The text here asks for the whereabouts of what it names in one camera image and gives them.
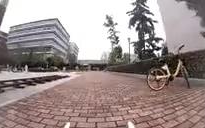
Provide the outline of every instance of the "low wall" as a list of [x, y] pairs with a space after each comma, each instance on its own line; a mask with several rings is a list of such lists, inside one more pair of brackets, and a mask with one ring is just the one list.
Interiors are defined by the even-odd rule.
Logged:
[[[148, 70], [152, 67], [160, 67], [158, 63], [160, 58], [141, 61], [135, 64], [119, 65], [108, 67], [107, 71], [147, 74]], [[171, 67], [171, 72], [176, 69], [177, 59], [175, 56], [165, 56], [163, 59]], [[183, 53], [181, 59], [187, 68], [190, 77], [192, 78], [205, 78], [205, 49], [200, 51], [193, 51]]]

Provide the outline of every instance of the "white sky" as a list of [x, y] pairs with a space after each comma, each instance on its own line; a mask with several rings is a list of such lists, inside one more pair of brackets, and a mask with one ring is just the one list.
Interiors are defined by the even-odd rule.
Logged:
[[[21, 23], [58, 18], [79, 49], [78, 59], [100, 59], [101, 54], [110, 50], [107, 29], [103, 27], [105, 15], [113, 15], [121, 32], [120, 45], [128, 52], [127, 38], [136, 38], [136, 32], [128, 29], [129, 17], [126, 12], [132, 9], [132, 0], [10, 0], [1, 29]], [[155, 14], [154, 19], [161, 22], [156, 0], [148, 2]], [[165, 38], [162, 23], [156, 25], [158, 36]]]

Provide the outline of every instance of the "bicycle front wheel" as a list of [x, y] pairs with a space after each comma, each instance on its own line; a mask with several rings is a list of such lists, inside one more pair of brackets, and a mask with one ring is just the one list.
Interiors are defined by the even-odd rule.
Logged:
[[188, 71], [184, 66], [181, 67], [181, 73], [182, 73], [182, 76], [184, 77], [184, 79], [186, 80], [188, 88], [190, 88], [190, 83], [188, 81], [188, 77], [189, 77]]
[[159, 68], [152, 68], [149, 70], [147, 74], [147, 84], [148, 86], [154, 90], [159, 91], [161, 90], [167, 83], [167, 78], [157, 79], [157, 76], [165, 76], [165, 72]]

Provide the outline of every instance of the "pole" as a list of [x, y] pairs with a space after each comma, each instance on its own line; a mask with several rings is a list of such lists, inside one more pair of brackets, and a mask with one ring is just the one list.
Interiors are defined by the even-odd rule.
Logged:
[[131, 51], [130, 51], [130, 44], [131, 44], [131, 39], [128, 38], [128, 48], [129, 48], [129, 64], [131, 63]]

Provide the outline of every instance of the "brick pavement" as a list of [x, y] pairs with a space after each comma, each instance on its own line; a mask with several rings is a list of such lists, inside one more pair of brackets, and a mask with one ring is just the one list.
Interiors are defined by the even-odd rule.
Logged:
[[144, 79], [91, 72], [0, 108], [0, 128], [205, 128], [205, 87], [151, 91]]

